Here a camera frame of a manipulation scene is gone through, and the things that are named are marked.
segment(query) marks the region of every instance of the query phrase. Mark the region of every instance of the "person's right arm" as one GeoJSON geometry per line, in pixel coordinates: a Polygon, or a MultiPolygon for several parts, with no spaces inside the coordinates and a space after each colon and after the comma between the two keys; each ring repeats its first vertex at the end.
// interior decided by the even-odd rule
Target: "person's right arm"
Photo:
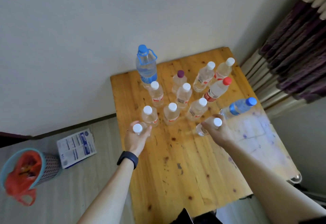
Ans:
{"type": "Polygon", "coordinates": [[[214,142],[231,156],[273,223],[298,223],[326,216],[326,209],[235,143],[224,116],[219,114],[214,116],[222,119],[222,126],[218,130],[212,129],[205,122],[202,122],[202,126],[209,132],[214,142]]]}

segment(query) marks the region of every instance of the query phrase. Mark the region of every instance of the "person's left hand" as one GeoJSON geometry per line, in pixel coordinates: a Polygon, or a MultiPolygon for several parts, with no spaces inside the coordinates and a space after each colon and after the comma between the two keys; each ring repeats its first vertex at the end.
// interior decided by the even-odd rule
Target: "person's left hand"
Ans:
{"type": "Polygon", "coordinates": [[[124,137],[124,147],[126,151],[132,152],[139,157],[144,149],[147,137],[151,134],[152,126],[149,125],[142,135],[137,135],[133,132],[132,127],[139,121],[134,121],[130,124],[124,137]]]}

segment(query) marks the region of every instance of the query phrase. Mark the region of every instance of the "purple bottle cap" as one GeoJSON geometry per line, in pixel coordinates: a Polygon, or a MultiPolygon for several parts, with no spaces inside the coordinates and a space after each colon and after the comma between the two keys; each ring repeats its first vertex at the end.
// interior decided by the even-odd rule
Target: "purple bottle cap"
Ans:
{"type": "Polygon", "coordinates": [[[178,76],[179,78],[182,78],[182,77],[185,76],[185,72],[184,72],[183,70],[179,70],[178,73],[177,73],[177,76],[178,76]]]}

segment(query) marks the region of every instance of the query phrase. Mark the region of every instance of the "floor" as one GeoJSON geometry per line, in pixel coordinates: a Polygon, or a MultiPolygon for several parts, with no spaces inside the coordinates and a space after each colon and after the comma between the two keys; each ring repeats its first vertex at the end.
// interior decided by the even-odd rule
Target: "floor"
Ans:
{"type": "MultiPolygon", "coordinates": [[[[116,118],[41,140],[25,141],[0,148],[0,168],[2,168],[6,160],[22,148],[34,147],[57,154],[57,140],[85,128],[91,129],[97,154],[63,170],[59,177],[37,186],[37,199],[30,207],[22,206],[11,197],[7,197],[4,191],[0,191],[0,223],[66,224],[78,221],[117,168],[116,161],[122,150],[116,118]]],[[[255,197],[228,204],[218,209],[216,215],[224,224],[270,223],[255,197]]],[[[134,223],[129,195],[120,223],[134,223]]]]}

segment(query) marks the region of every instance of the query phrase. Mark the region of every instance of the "white wall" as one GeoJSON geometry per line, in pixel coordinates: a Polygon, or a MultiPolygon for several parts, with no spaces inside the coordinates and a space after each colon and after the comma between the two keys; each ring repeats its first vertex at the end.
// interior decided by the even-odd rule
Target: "white wall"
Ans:
{"type": "Polygon", "coordinates": [[[110,76],[229,46],[241,62],[297,0],[0,0],[0,131],[39,135],[115,112],[110,76]]]}
{"type": "Polygon", "coordinates": [[[326,98],[271,122],[309,191],[326,195],[326,98]]]}

